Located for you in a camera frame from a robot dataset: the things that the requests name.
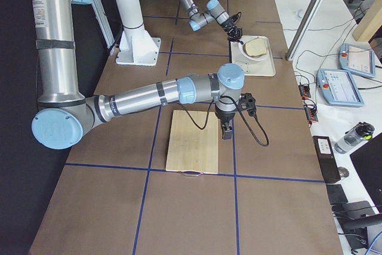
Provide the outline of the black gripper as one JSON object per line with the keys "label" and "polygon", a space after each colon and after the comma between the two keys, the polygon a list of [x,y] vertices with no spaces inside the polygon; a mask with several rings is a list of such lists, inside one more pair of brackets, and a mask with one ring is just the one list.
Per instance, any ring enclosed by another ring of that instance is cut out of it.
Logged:
{"label": "black gripper", "polygon": [[231,120],[236,114],[235,110],[223,111],[217,106],[215,107],[215,115],[221,121],[222,139],[227,140],[232,138],[233,128]]}
{"label": "black gripper", "polygon": [[222,22],[221,27],[227,33],[227,39],[230,42],[237,42],[242,44],[242,28],[236,27],[235,22],[232,19],[227,19]]}

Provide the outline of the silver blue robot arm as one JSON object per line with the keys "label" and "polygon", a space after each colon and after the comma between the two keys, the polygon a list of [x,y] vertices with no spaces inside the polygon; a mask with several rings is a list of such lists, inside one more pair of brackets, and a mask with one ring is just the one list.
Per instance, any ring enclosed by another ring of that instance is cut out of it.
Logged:
{"label": "silver blue robot arm", "polygon": [[[101,67],[91,67],[91,76],[80,72],[88,82],[78,85],[76,45],[73,32],[72,4],[90,4],[93,0],[32,0],[36,29],[36,49],[42,81],[42,94],[37,99],[38,112],[32,119],[32,133],[38,142],[50,149],[67,149],[77,144],[86,133],[112,118],[142,112],[157,106],[184,104],[204,100],[215,103],[223,139],[230,139],[231,122],[239,112],[244,72],[228,63],[217,73],[207,76],[187,75],[184,78],[157,82],[111,96],[92,95]],[[227,33],[230,42],[240,42],[242,28],[236,26],[241,16],[229,16],[218,0],[207,3],[207,12],[199,13],[192,0],[180,0],[190,17],[194,31],[216,21]],[[116,0],[121,23],[121,50],[124,61],[119,64],[155,66],[161,40],[152,38],[144,27],[139,0]]]}
{"label": "silver blue robot arm", "polygon": [[243,44],[241,41],[242,28],[236,26],[241,17],[241,12],[229,16],[218,0],[209,0],[206,4],[207,10],[204,13],[199,11],[199,7],[193,0],[180,0],[180,3],[190,18],[189,24],[193,31],[197,31],[215,20],[227,33],[227,39],[230,42]]}

